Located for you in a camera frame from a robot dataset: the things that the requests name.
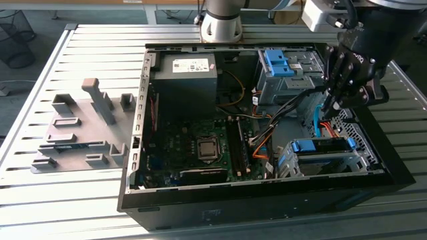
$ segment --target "floor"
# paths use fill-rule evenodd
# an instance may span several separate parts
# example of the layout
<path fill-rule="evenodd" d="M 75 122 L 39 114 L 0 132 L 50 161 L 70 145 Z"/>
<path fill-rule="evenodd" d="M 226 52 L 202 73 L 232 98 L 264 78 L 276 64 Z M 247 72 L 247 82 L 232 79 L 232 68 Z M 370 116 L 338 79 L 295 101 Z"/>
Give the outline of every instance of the floor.
<path fill-rule="evenodd" d="M 24 105 L 26 99 L 62 36 L 64 27 L 70 23 L 79 24 L 147 24 L 146 14 L 139 10 L 118 11 L 59 11 L 59 19 L 51 19 L 48 11 L 24 11 L 34 31 L 38 33 L 36 39 L 30 43 L 30 47 L 36 56 L 36 62 L 24 69 L 9 69 L 0 62 L 0 83 L 9 88 L 9 96 L 0 97 L 0 144 L 1 138 L 8 134 L 15 118 Z M 159 24 L 191 24 L 196 16 L 196 11 L 180 11 L 172 13 L 175 18 L 168 18 L 162 11 L 158 12 Z M 272 24 L 263 11 L 242 13 L 243 24 Z M 399 64 L 408 66 L 407 74 L 427 93 L 427 81 L 424 81 L 424 69 L 427 66 L 427 47 L 410 44 L 404 53 L 396 58 Z"/>

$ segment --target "black cable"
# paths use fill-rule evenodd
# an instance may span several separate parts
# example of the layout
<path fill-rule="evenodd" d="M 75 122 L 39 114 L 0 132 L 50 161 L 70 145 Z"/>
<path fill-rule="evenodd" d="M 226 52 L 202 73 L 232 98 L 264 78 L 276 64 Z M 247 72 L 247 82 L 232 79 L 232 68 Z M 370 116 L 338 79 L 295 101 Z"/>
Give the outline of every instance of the black cable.
<path fill-rule="evenodd" d="M 266 148 L 267 148 L 268 163 L 272 166 L 272 173 L 267 174 L 267 179 L 274 179 L 275 175 L 276 175 L 276 163 L 275 163 L 274 137 L 272 136 L 266 142 Z"/>
<path fill-rule="evenodd" d="M 291 23 L 287 23 L 287 25 L 296 24 L 299 22 L 299 20 L 303 17 L 304 6 L 306 6 L 306 3 L 303 3 L 303 1 L 300 1 L 298 18 Z"/>
<path fill-rule="evenodd" d="M 232 95 L 228 95 L 228 101 L 232 103 L 235 102 L 232 99 Z M 240 112 L 242 114 L 246 114 L 246 112 L 240 109 L 240 107 L 238 105 L 232 105 L 234 108 L 238 110 L 238 112 Z"/>
<path fill-rule="evenodd" d="M 343 0 L 348 12 L 348 20 L 344 23 L 346 29 L 354 29 L 358 26 L 358 12 L 352 0 Z"/>
<path fill-rule="evenodd" d="M 164 14 L 166 14 L 166 15 L 168 15 L 172 19 L 179 20 L 179 24 L 182 24 L 182 23 L 184 23 L 184 22 L 188 20 L 190 16 L 191 16 L 191 15 L 192 15 L 192 13 L 194 13 L 194 10 L 191 10 L 191 11 L 190 11 L 190 14 L 188 14 L 188 16 L 187 16 L 187 18 L 186 18 L 186 19 L 180 19 L 180 18 L 178 18 L 178 17 L 175 17 L 175 16 L 170 15 L 170 14 L 168 14 L 168 12 L 167 12 L 167 11 L 164 11 L 164 10 L 162 10 L 162 12 L 164 12 Z"/>

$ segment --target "cable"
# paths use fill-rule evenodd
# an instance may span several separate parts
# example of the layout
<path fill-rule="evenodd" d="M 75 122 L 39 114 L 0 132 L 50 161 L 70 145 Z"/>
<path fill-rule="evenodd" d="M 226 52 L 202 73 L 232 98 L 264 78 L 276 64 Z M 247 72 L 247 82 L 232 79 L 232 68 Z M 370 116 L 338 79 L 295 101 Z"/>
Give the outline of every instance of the cable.
<path fill-rule="evenodd" d="M 348 12 L 348 20 L 344 22 L 346 29 L 354 29 L 358 26 L 358 12 L 352 0 L 343 0 Z"/>
<path fill-rule="evenodd" d="M 331 135 L 331 138 L 336 138 L 338 135 L 335 134 L 334 129 L 332 129 L 330 123 L 327 123 L 327 122 L 320 122 L 320 125 L 324 126 L 328 134 Z"/>
<path fill-rule="evenodd" d="M 299 14 L 298 14 L 298 17 L 292 22 L 286 23 L 286 25 L 296 24 L 299 22 L 300 18 L 303 17 L 304 6 L 306 6 L 306 3 L 300 0 L 299 1 Z"/>
<path fill-rule="evenodd" d="M 243 97 L 246 96 L 246 88 L 243 86 L 243 83 L 242 83 L 240 79 L 230 71 L 223 70 L 223 72 L 228 73 L 232 76 L 232 78 L 238 81 L 238 83 L 239 83 L 239 85 L 242 87 L 242 95 L 240 95 L 240 98 L 236 101 L 230 102 L 230 103 L 218 104 L 216 105 L 218 107 L 227 107 L 227 106 L 232 106 L 232 105 L 238 104 L 242 101 Z"/>
<path fill-rule="evenodd" d="M 252 115 L 255 116 L 255 117 L 262 117 L 263 115 L 258 115 L 256 114 L 256 105 L 254 105 L 254 107 L 252 107 Z"/>
<path fill-rule="evenodd" d="M 1 83 L 15 83 L 15 82 L 31 82 L 31 83 L 35 83 L 36 81 L 34 81 L 34 80 L 8 80 L 8 81 L 0 81 L 0 84 Z"/>
<path fill-rule="evenodd" d="M 323 107 L 323 103 L 315 106 L 314 113 L 312 113 L 312 124 L 314 124 L 314 132 L 315 132 L 316 138 L 322 137 L 322 133 L 319 129 L 319 111 L 322 107 Z"/>
<path fill-rule="evenodd" d="M 232 103 L 234 102 L 234 99 L 232 99 L 232 95 L 230 94 L 228 95 L 228 101 Z M 246 112 L 240 109 L 240 107 L 238 105 L 234 105 L 234 108 L 238 110 L 238 112 L 240 114 L 246 114 Z"/>
<path fill-rule="evenodd" d="M 278 123 L 279 122 L 276 121 L 274 124 L 268 126 L 268 128 L 259 135 L 256 135 L 254 138 L 250 139 L 248 141 L 250 145 L 252 145 L 264 135 L 268 134 L 270 130 L 272 130 L 276 127 Z"/>
<path fill-rule="evenodd" d="M 162 10 L 162 12 L 164 12 L 164 14 L 168 15 L 172 19 L 179 20 L 179 24 L 184 23 L 184 22 L 190 19 L 190 16 L 192 15 L 194 11 L 195 11 L 195 10 L 191 10 L 191 11 L 190 11 L 190 14 L 188 14 L 188 16 L 187 16 L 186 19 L 180 19 L 180 18 L 170 15 L 167 11 Z"/>
<path fill-rule="evenodd" d="M 266 156 L 266 155 L 258 155 L 258 152 L 259 152 L 259 150 L 262 149 L 262 147 L 263 147 L 264 143 L 267 142 L 268 138 L 272 136 L 272 134 L 274 134 L 274 132 L 271 132 L 271 133 L 268 134 L 268 136 L 264 138 L 264 140 L 262 141 L 260 145 L 258 146 L 256 150 L 254 151 L 254 153 L 252 153 L 252 157 L 254 157 L 254 158 L 262 158 L 262 159 L 264 158 L 264 159 L 268 159 L 268 156 Z"/>
<path fill-rule="evenodd" d="M 246 114 L 239 114 L 239 113 L 232 113 L 230 111 L 227 111 L 223 107 L 220 106 L 216 106 L 216 108 L 219 110 L 222 110 L 223 113 L 226 113 L 227 115 L 235 115 L 235 116 L 242 116 L 242 117 L 247 117 L 247 118 L 251 118 L 251 119 L 262 119 L 262 117 L 258 117 L 258 116 L 251 116 L 251 115 L 246 115 Z"/>

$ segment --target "metal table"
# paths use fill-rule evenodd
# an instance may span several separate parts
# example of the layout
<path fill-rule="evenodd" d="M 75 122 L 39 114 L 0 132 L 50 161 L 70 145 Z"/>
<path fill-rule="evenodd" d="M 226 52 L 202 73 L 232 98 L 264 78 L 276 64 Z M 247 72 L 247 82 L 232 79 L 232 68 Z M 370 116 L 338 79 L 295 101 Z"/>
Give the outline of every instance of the metal table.
<path fill-rule="evenodd" d="M 371 110 L 416 184 L 346 212 L 148 233 L 116 211 L 122 169 L 32 174 L 55 94 L 90 98 L 80 85 L 96 77 L 111 98 L 130 90 L 136 96 L 144 44 L 199 42 L 190 25 L 67 27 L 0 148 L 0 239 L 427 239 L 427 101 L 394 62 L 383 82 L 391 101 Z M 244 38 L 332 43 L 336 36 L 303 26 L 246 25 Z"/>

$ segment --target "mesh wastebasket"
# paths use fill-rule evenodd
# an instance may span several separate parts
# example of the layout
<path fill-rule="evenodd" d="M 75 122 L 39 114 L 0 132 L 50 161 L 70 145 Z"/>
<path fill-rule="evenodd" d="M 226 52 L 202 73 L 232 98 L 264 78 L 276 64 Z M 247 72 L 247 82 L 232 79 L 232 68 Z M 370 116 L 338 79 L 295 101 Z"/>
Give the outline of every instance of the mesh wastebasket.
<path fill-rule="evenodd" d="M 30 66 L 36 58 L 19 30 L 13 25 L 0 23 L 0 60 L 11 69 Z"/>
<path fill-rule="evenodd" d="M 35 39 L 36 33 L 22 10 L 0 10 L 0 25 L 8 31 L 17 31 L 26 42 Z"/>

